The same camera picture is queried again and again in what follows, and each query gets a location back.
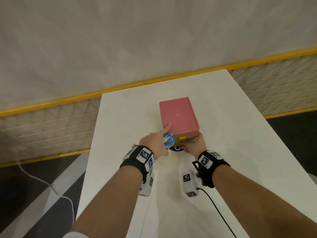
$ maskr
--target white cable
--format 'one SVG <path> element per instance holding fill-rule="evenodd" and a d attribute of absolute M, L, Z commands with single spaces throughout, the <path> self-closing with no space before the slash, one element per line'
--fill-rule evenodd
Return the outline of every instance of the white cable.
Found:
<path fill-rule="evenodd" d="M 70 198 L 66 197 L 66 196 L 60 195 L 60 194 L 53 188 L 53 186 L 52 186 L 51 184 L 49 184 L 48 182 L 46 182 L 46 181 L 44 181 L 44 180 L 41 180 L 41 179 L 39 179 L 38 177 L 35 177 L 35 176 L 30 175 L 28 172 L 26 172 L 26 171 L 22 168 L 22 166 L 21 166 L 21 164 L 20 164 L 19 161 L 17 161 L 17 164 L 18 164 L 20 170 L 21 170 L 23 173 L 25 173 L 27 176 L 29 176 L 29 177 L 31 177 L 31 178 L 33 178 L 33 179 L 36 179 L 36 180 L 38 180 L 38 181 L 41 181 L 41 182 L 43 182 L 43 183 L 45 183 L 45 184 L 47 184 L 47 185 L 52 189 L 52 191 L 54 191 L 54 193 L 57 194 L 59 197 L 64 198 L 64 199 L 68 199 L 68 200 L 70 201 L 70 203 L 71 203 L 71 205 L 72 205 L 72 213 L 73 213 L 73 221 L 72 221 L 72 223 L 74 224 L 74 222 L 75 222 L 75 212 L 74 212 L 73 201 L 72 201 Z"/>

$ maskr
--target sleeve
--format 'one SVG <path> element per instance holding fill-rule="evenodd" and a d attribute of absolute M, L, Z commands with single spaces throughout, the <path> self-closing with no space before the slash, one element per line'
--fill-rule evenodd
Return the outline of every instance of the sleeve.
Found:
<path fill-rule="evenodd" d="M 63 238 L 89 238 L 89 237 L 79 232 L 70 232 L 70 233 L 67 233 Z"/>

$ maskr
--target hand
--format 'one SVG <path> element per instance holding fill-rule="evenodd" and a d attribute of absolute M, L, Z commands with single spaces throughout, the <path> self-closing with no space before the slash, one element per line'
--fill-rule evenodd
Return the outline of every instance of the hand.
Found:
<path fill-rule="evenodd" d="M 150 133 L 149 135 L 143 137 L 139 145 L 144 145 L 152 150 L 154 159 L 164 155 L 168 156 L 168 151 L 164 146 L 164 134 L 169 131 L 171 128 L 171 124 L 169 123 L 165 128 L 163 128 L 160 132 Z"/>
<path fill-rule="evenodd" d="M 203 134 L 199 132 L 198 138 L 195 142 L 183 142 L 182 148 L 185 150 L 186 153 L 191 154 L 198 160 L 198 156 L 207 150 L 206 143 L 203 137 Z"/>

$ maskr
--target left hand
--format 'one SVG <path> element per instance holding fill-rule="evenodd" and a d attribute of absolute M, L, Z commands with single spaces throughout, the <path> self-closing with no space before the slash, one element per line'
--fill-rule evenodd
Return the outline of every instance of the left hand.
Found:
<path fill-rule="evenodd" d="M 171 128 L 171 124 L 169 123 L 165 128 L 163 128 L 160 132 L 150 133 L 149 135 L 143 137 L 139 145 L 144 145 L 152 150 L 154 159 L 157 159 L 160 156 L 168 156 L 168 151 L 164 145 L 164 134 L 169 131 Z"/>

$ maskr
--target right hand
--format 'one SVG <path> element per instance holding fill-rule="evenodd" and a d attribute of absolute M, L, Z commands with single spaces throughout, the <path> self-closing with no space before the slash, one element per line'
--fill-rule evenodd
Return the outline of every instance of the right hand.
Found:
<path fill-rule="evenodd" d="M 198 160 L 198 156 L 207 150 L 206 143 L 203 137 L 203 134 L 199 132 L 198 138 L 195 142 L 184 142 L 182 148 L 185 150 L 186 153 L 191 154 Z"/>

